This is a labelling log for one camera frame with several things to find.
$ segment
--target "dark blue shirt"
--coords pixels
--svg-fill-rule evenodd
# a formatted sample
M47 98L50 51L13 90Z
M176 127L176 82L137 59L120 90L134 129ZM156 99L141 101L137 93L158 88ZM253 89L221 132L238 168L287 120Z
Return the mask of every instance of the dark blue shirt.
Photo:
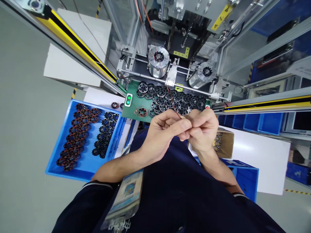
M146 135L136 134L130 151L139 149ZM100 226L117 190L118 183L87 183L53 232L110 232ZM257 204L229 193L177 137L162 160L144 168L141 202L130 223L127 232L284 232Z

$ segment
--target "id badge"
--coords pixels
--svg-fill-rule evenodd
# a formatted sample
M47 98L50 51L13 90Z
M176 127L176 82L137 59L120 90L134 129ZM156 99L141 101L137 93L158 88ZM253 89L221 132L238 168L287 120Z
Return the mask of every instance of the id badge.
M108 212L100 229L127 230L130 227L129 221L133 217L140 203L143 185L143 169L124 177L116 199Z

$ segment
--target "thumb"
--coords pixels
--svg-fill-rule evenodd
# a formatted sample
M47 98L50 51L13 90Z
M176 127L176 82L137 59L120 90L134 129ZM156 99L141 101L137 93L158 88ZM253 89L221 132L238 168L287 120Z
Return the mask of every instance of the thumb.
M188 119L181 119L174 124L170 125L170 127L166 130L163 130L164 137L166 139L172 139L174 136L177 136L186 130L192 127L191 122Z
M203 132L202 130L198 128L192 128L189 130L190 136L192 136L194 139L202 138L203 137Z

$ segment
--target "sleeve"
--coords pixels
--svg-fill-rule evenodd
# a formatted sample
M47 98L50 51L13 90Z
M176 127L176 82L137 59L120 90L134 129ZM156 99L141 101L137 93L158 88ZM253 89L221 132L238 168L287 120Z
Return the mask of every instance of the sleeve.
M52 233L92 232L119 183L85 184L58 217Z
M262 209L244 194L233 193L244 212L262 232L285 233L285 231Z

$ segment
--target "hand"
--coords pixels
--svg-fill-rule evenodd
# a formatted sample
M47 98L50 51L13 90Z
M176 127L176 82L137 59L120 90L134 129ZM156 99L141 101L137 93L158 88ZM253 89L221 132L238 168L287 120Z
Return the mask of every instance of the hand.
M148 159L147 163L152 164L161 160L173 137L184 134L191 127L192 124L188 119L180 119L171 109L155 116L140 148L140 152Z
M213 150L213 141L216 138L219 126L214 111L205 109L203 112L200 112L194 109L190 114L186 114L185 118L192 123L192 128L188 131L190 135L189 142L196 152L208 154Z

